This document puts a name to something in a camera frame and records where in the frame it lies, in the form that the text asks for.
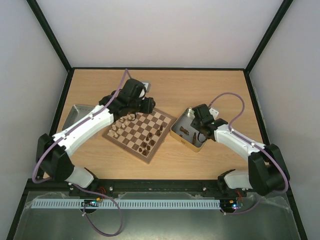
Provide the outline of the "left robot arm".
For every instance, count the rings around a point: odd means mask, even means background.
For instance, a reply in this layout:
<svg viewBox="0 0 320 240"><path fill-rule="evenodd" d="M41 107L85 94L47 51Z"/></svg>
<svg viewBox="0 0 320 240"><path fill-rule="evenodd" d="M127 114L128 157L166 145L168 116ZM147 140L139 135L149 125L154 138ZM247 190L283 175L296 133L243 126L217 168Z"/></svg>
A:
<svg viewBox="0 0 320 240"><path fill-rule="evenodd" d="M112 125L127 114L152 113L156 102L146 96L145 85L133 78L125 81L112 94L103 97L83 118L65 130L50 136L43 134L37 142L36 166L32 173L34 183L38 170L43 170L49 180L67 182L87 188L95 176L89 170L75 166L70 157L89 138Z"/></svg>

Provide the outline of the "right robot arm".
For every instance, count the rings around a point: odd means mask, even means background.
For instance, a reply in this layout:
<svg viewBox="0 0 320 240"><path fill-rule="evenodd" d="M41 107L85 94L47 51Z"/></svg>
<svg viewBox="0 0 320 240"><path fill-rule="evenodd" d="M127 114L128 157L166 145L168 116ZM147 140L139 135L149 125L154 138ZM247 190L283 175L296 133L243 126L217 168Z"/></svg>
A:
<svg viewBox="0 0 320 240"><path fill-rule="evenodd" d="M271 192L285 193L290 176L279 147L256 142L234 130L221 119L214 119L205 104L192 108L194 119L191 126L207 140L227 146L248 163L247 171L229 170L218 179L218 191L229 196L235 189L253 190L261 196Z"/></svg>

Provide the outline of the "dark pieces in tin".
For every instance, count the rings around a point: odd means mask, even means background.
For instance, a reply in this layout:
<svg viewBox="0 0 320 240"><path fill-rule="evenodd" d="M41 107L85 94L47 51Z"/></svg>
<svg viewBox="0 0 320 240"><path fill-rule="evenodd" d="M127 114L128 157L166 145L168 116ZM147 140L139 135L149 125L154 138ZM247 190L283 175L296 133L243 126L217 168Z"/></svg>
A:
<svg viewBox="0 0 320 240"><path fill-rule="evenodd" d="M186 128L184 128L183 126L180 126L180 127L179 127L179 130L183 133L183 135L182 135L182 134L179 135L181 138L182 138L184 135L186 135L186 136L189 136L189 135L190 135L190 132L189 132ZM194 133L193 133L193 136L192 136L192 141L191 141L191 143L195 146L195 145L196 145L196 142L197 142L197 134L194 132Z"/></svg>

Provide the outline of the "wooden chess board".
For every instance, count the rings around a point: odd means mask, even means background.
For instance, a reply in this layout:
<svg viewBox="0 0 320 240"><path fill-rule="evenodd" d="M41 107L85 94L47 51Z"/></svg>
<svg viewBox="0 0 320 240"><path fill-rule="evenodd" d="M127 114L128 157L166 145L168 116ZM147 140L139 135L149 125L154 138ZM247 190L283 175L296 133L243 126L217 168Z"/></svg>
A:
<svg viewBox="0 0 320 240"><path fill-rule="evenodd" d="M151 114L129 113L108 126L102 136L125 152L149 164L175 121L175 117L157 108L154 108ZM160 126L163 126L163 131L157 136L156 132ZM155 144L150 145L146 137L150 137L150 141L154 140ZM150 146L150 150L147 150L147 146L142 146L143 142Z"/></svg>

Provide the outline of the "gold metal tin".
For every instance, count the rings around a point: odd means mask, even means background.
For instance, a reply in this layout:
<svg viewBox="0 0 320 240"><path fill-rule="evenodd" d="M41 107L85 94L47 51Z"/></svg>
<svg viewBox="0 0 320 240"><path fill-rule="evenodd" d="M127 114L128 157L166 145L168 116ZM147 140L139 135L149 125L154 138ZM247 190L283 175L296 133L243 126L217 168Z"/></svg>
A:
<svg viewBox="0 0 320 240"><path fill-rule="evenodd" d="M186 146L191 151L198 153L204 146L204 140L198 140L199 132L191 127L192 120L194 119L194 113L191 108L186 108L181 116L175 121L170 128L170 135L177 140L179 143ZM184 135L180 130L180 126L187 129L190 135ZM192 144L193 133L196 133L196 144Z"/></svg>

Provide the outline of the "tin lid on table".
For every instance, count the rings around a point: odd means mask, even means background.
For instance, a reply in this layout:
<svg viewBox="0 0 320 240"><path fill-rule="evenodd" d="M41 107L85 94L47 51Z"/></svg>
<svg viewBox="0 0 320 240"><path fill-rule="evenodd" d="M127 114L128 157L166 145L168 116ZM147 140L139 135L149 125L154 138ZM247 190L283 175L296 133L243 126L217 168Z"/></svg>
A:
<svg viewBox="0 0 320 240"><path fill-rule="evenodd" d="M71 110L64 122L62 130L64 131L65 129L75 124L77 121L81 120L83 117L89 114L93 109L94 109L93 106L74 104L71 107Z"/></svg>

